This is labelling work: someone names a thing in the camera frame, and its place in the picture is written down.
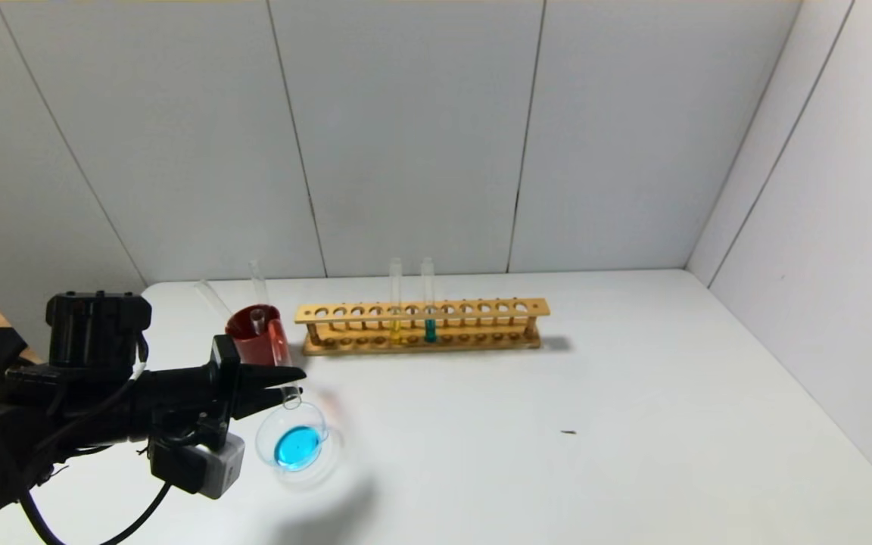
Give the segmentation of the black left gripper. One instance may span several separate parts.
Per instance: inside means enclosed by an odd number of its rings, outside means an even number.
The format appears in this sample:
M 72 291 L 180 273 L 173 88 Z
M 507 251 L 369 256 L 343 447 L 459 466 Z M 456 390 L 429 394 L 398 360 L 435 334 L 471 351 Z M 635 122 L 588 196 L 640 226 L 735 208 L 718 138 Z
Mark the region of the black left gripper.
M 219 451 L 227 442 L 229 420 L 280 406 L 300 406 L 304 390 L 284 386 L 304 380 L 294 366 L 240 365 L 228 335 L 215 335 L 203 366 L 145 370 L 130 392 L 130 441 L 152 439 L 166 447 L 204 446 Z M 235 389 L 256 390 L 239 392 Z

